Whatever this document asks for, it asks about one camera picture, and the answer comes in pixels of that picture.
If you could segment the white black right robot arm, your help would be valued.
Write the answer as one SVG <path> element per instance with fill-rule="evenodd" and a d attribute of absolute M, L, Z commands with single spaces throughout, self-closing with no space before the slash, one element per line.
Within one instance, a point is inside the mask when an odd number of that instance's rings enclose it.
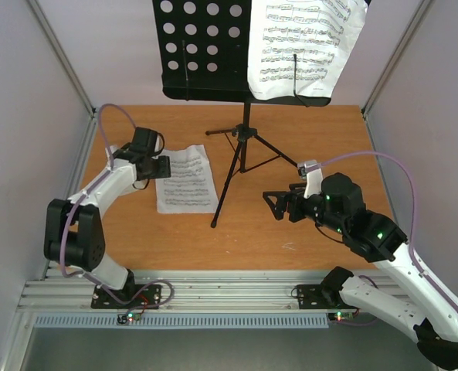
<path fill-rule="evenodd" d="M 307 184 L 263 193 L 276 220 L 310 219 L 341 236 L 352 253 L 385 272 L 409 297 L 402 301 L 335 267 L 321 282 L 329 309 L 354 307 L 397 328 L 421 354 L 444 370 L 458 369 L 458 298 L 409 246 L 406 234 L 387 216 L 367 209 L 359 185 L 340 172 L 321 181 L 318 191 Z"/>

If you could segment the aluminium corner post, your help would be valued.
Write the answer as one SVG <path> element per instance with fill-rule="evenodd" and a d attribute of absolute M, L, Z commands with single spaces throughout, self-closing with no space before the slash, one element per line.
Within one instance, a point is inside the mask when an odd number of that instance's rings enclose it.
<path fill-rule="evenodd" d="M 74 70 L 66 52 L 59 41 L 59 38 L 54 31 L 52 25 L 50 24 L 42 6 L 37 0 L 25 0 L 25 3 L 29 7 L 30 12 L 34 16 L 42 34 L 46 38 L 47 43 L 49 44 L 51 50 L 59 61 L 60 66 L 63 68 L 66 77 L 70 81 L 73 89 L 77 93 L 81 103 L 83 104 L 86 112 L 91 118 L 94 117 L 96 108 L 91 102 L 87 92 L 85 91 L 80 78 L 78 77 L 76 71 Z"/>
<path fill-rule="evenodd" d="M 414 11 L 411 19 L 407 23 L 407 26 L 397 42 L 392 55 L 389 57 L 388 62 L 382 71 L 378 81 L 374 85 L 374 88 L 365 102 L 365 105 L 361 109 L 363 119 L 368 120 L 368 115 L 371 109 L 374 107 L 376 101 L 379 99 L 380 94 L 386 87 L 386 84 L 391 79 L 392 74 L 395 72 L 398 64 L 400 63 L 404 53 L 408 49 L 417 31 L 421 27 L 425 17 L 429 13 L 429 10 L 434 4 L 433 0 L 422 0 L 416 10 Z"/>

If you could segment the left aluminium corner post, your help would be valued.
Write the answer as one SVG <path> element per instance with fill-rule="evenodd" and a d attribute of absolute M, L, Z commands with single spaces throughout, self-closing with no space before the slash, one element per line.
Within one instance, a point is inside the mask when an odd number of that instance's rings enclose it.
<path fill-rule="evenodd" d="M 37 0 L 25 0 L 25 3 L 29 7 L 30 12 L 34 16 L 42 34 L 46 38 L 47 43 L 49 44 L 51 50 L 59 61 L 60 66 L 63 68 L 66 77 L 70 81 L 73 89 L 77 93 L 81 103 L 83 104 L 86 112 L 91 118 L 94 117 L 96 108 L 91 102 L 87 92 L 85 91 L 80 78 L 78 77 L 76 71 L 74 70 L 66 52 L 59 41 L 59 38 L 54 31 L 52 25 L 50 24 L 42 6 Z"/>

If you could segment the right aluminium corner post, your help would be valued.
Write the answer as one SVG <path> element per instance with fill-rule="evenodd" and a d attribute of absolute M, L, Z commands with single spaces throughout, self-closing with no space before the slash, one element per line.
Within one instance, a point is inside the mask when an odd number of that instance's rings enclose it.
<path fill-rule="evenodd" d="M 397 42 L 392 55 L 389 57 L 388 62 L 382 71 L 378 81 L 374 85 L 374 88 L 365 102 L 365 105 L 361 109 L 363 119 L 368 120 L 368 115 L 371 109 L 374 107 L 376 101 L 379 99 L 380 94 L 386 87 L 386 84 L 391 79 L 392 74 L 395 72 L 398 64 L 400 63 L 404 53 L 408 49 L 417 31 L 421 27 L 425 17 L 429 13 L 429 10 L 434 4 L 433 0 L 422 0 L 416 10 L 414 11 L 411 19 L 407 23 L 407 26 Z"/>

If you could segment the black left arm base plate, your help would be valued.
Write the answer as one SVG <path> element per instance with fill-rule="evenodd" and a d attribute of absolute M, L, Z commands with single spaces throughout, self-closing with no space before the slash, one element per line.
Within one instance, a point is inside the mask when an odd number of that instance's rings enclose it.
<path fill-rule="evenodd" d="M 156 308 L 162 299 L 162 286 L 160 284 L 153 284 L 145 288 L 134 300 L 131 300 L 132 296 L 136 294 L 140 288 L 141 285 L 136 284 L 129 295 L 122 296 L 120 299 L 128 302 L 127 305 L 123 305 L 113 299 L 104 289 L 95 287 L 90 307 L 92 309 L 125 310 L 137 306 L 153 305 Z"/>

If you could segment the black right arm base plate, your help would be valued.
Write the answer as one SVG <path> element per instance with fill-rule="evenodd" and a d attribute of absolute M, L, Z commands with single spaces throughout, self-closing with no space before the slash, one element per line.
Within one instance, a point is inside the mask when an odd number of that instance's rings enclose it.
<path fill-rule="evenodd" d="M 356 307 L 345 304 L 337 291 L 323 288 L 320 284 L 299 284 L 291 290 L 290 296 L 297 300 L 299 309 L 357 310 Z"/>

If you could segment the aluminium front frame rails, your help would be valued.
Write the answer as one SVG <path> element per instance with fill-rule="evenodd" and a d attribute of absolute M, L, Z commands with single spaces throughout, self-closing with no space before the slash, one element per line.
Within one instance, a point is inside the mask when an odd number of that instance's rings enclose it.
<path fill-rule="evenodd" d="M 162 312 L 296 312 L 294 287 L 319 284 L 327 271 L 180 271 L 136 270 L 137 283 L 169 281 L 173 299 Z M 64 278 L 56 265 L 43 279 L 27 281 L 17 304 L 18 311 L 89 312 L 93 284 L 82 277 Z"/>

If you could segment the black tripod music stand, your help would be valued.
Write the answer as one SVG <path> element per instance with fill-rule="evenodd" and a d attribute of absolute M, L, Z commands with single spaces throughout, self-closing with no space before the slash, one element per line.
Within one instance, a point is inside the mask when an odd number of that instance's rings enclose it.
<path fill-rule="evenodd" d="M 154 1 L 162 66 L 162 91 L 173 100 L 243 104 L 243 120 L 206 135 L 233 136 L 237 144 L 210 226 L 218 223 L 232 177 L 249 171 L 247 142 L 253 138 L 292 166 L 297 163 L 250 127 L 257 103 L 247 82 L 251 1 Z"/>

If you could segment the white sheet music page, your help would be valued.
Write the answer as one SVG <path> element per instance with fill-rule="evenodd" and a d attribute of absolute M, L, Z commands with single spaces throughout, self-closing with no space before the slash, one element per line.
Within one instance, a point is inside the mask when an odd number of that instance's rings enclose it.
<path fill-rule="evenodd" d="M 247 80 L 257 100 L 331 98 L 370 3 L 253 1 Z"/>
<path fill-rule="evenodd" d="M 160 214 L 213 214 L 219 203 L 204 145 L 164 150 L 171 176 L 155 181 Z"/>

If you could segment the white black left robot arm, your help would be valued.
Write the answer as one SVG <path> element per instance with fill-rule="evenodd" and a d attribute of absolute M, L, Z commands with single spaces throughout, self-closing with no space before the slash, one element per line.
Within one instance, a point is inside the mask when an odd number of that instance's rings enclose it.
<path fill-rule="evenodd" d="M 132 271 L 106 251 L 103 217 L 119 197 L 170 177 L 170 158 L 164 148 L 163 134 L 135 128 L 128 143 L 106 147 L 107 163 L 88 185 L 47 206 L 45 258 L 57 263 L 65 278 L 85 277 L 120 308 L 135 303 L 137 289 Z"/>

